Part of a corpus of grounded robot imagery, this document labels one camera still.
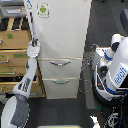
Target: white cabinet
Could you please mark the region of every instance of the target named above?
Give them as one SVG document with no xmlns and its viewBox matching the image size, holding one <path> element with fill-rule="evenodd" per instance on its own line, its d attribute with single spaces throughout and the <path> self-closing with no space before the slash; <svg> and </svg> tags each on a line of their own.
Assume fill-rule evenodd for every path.
<svg viewBox="0 0 128 128">
<path fill-rule="evenodd" d="M 30 19 L 30 11 L 32 11 L 36 35 L 41 43 L 38 60 L 47 98 L 76 98 L 77 96 L 91 1 L 30 0 L 32 5 L 30 7 L 24 0 L 30 28 L 32 28 Z M 58 84 L 52 86 L 51 79 L 68 78 L 75 80 L 73 83 L 66 83 L 64 87 L 58 87 Z"/>
</svg>

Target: blue logo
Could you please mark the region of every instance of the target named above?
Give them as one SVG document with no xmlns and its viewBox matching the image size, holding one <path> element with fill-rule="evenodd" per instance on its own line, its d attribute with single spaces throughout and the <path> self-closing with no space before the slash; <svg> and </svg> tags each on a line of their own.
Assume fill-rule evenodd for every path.
<svg viewBox="0 0 128 128">
<path fill-rule="evenodd" d="M 120 68 L 120 72 L 117 74 L 117 77 L 114 78 L 115 82 L 119 85 L 121 83 L 121 81 L 123 80 L 125 74 L 126 74 L 126 70 L 124 68 Z"/>
</svg>

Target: label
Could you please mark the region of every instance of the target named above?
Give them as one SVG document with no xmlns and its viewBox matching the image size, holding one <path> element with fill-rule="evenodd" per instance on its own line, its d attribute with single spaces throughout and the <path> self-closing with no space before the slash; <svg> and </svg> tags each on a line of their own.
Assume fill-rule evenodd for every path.
<svg viewBox="0 0 128 128">
<path fill-rule="evenodd" d="M 20 9 L 7 10 L 9 14 L 20 14 Z"/>
<path fill-rule="evenodd" d="M 116 73 L 113 76 L 114 83 L 119 87 L 123 83 L 126 75 L 128 74 L 128 71 L 120 65 L 116 71 Z"/>
<path fill-rule="evenodd" d="M 12 70 L 13 68 L 8 68 L 9 70 Z"/>
<path fill-rule="evenodd" d="M 5 55 L 1 55 L 1 58 L 6 58 L 6 56 Z"/>
<path fill-rule="evenodd" d="M 14 58 L 27 58 L 27 54 L 24 53 L 24 54 L 13 54 Z"/>
<path fill-rule="evenodd" d="M 39 17 L 47 18 L 49 17 L 49 5 L 46 3 L 37 4 L 37 10 Z"/>
<path fill-rule="evenodd" d="M 12 34 L 7 34 L 9 39 L 13 39 L 13 35 Z"/>
</svg>

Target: drawer handle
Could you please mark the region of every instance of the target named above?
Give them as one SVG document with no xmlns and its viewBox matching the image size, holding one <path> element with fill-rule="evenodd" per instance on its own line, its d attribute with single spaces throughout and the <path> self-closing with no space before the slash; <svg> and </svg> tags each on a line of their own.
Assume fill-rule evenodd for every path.
<svg viewBox="0 0 128 128">
<path fill-rule="evenodd" d="M 63 62 L 63 63 L 57 63 L 57 62 L 55 62 L 55 61 L 50 61 L 50 63 L 51 64 L 54 64 L 54 65 L 57 65 L 57 66 L 64 66 L 64 65 L 66 65 L 66 64 L 69 64 L 69 63 L 71 63 L 71 61 L 65 61 L 65 62 Z"/>
<path fill-rule="evenodd" d="M 53 80 L 52 82 L 56 84 L 66 84 L 69 82 L 69 80 Z"/>
<path fill-rule="evenodd" d="M 16 71 L 14 72 L 8 72 L 8 73 L 0 73 L 0 75 L 15 75 Z"/>
<path fill-rule="evenodd" d="M 12 90 L 6 90 L 6 91 L 3 91 L 3 89 L 6 88 L 5 86 L 2 86 L 1 89 L 0 89 L 0 92 L 12 92 Z"/>
<path fill-rule="evenodd" d="M 9 59 L 7 59 L 7 61 L 1 61 L 0 64 L 8 63 L 8 62 L 9 62 Z"/>
</svg>

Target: robot body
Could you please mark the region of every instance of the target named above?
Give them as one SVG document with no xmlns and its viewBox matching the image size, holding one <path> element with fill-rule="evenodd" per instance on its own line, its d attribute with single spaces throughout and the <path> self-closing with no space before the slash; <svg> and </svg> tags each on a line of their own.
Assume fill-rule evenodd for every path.
<svg viewBox="0 0 128 128">
<path fill-rule="evenodd" d="M 94 93 L 102 102 L 112 103 L 128 90 L 128 37 L 119 34 L 112 37 L 111 47 L 97 48 L 93 59 Z"/>
</svg>

